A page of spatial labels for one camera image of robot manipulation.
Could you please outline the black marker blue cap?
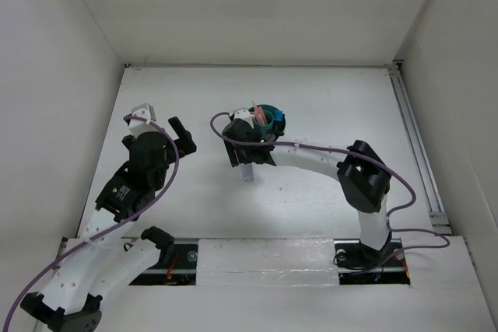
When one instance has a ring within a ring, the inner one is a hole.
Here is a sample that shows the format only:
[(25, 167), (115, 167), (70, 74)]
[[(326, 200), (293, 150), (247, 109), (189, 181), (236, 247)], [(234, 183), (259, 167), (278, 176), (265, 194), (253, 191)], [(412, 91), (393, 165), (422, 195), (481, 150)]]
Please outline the black marker blue cap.
[(283, 133), (285, 129), (285, 115), (281, 110), (275, 110), (273, 114), (272, 129), (275, 133)]

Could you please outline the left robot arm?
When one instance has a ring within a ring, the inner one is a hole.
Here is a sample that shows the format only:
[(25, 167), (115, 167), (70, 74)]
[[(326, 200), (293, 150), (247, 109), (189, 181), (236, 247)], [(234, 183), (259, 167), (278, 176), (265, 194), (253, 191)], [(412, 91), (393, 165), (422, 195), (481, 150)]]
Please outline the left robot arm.
[(43, 269), (44, 274), (52, 268), (57, 271), (40, 291), (26, 287), (17, 299), (21, 309), (49, 330), (95, 330), (102, 318), (102, 302), (113, 292), (128, 286), (144, 270), (165, 267), (173, 260), (175, 238), (152, 226), (119, 261), (106, 265), (122, 236), (173, 183), (180, 159), (197, 150), (178, 117), (168, 120), (176, 139), (142, 115), (129, 114), (124, 120), (130, 131), (122, 140), (128, 160), (96, 198), (80, 243)]

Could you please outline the pink purple pen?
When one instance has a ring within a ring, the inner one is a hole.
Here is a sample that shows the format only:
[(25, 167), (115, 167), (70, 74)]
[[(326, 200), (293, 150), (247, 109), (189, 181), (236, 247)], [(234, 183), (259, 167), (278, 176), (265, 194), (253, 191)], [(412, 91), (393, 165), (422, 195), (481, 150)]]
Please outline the pink purple pen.
[(266, 116), (263, 109), (257, 107), (255, 113), (256, 113), (256, 119), (259, 124), (267, 124)]

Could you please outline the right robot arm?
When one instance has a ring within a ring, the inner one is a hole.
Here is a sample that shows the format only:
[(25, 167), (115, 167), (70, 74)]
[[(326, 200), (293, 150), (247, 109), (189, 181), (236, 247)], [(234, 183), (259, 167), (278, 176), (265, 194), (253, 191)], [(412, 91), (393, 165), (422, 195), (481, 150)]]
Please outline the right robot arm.
[(222, 132), (233, 166), (252, 163), (289, 166), (337, 181), (359, 219), (359, 244), (352, 252), (350, 267), (360, 269), (379, 264), (388, 255), (392, 237), (386, 208), (391, 176), (382, 168), (381, 159), (364, 141), (357, 140), (347, 149), (337, 149), (297, 140), (280, 141), (282, 135), (283, 130), (278, 127), (263, 133), (259, 125), (235, 117)]

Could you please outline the orange marker pen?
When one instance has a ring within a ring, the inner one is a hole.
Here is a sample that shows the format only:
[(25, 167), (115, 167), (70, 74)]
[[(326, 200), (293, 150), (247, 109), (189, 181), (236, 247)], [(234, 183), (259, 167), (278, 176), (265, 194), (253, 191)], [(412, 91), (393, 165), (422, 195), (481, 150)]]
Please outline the orange marker pen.
[(270, 125), (270, 123), (272, 123), (272, 121), (273, 121), (272, 113), (270, 111), (264, 109), (263, 107), (259, 107), (259, 109), (260, 109), (261, 117), (264, 119), (265, 124)]

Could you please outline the clear spray bottle blue cap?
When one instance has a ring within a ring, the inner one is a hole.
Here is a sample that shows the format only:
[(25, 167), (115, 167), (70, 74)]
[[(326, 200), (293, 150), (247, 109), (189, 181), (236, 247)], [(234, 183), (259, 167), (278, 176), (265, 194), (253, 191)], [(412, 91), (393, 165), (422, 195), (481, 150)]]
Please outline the clear spray bottle blue cap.
[(251, 183), (254, 181), (254, 170), (251, 163), (241, 165), (244, 182)]

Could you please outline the red pink pen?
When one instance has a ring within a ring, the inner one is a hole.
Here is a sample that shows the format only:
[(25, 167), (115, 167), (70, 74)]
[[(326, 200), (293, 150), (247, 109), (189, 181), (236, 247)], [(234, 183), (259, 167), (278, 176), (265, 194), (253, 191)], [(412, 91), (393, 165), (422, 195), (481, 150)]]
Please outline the red pink pen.
[(256, 102), (252, 101), (252, 107), (254, 109), (254, 116), (257, 118), (258, 121), (264, 121), (265, 120), (265, 114), (263, 109), (261, 109)]

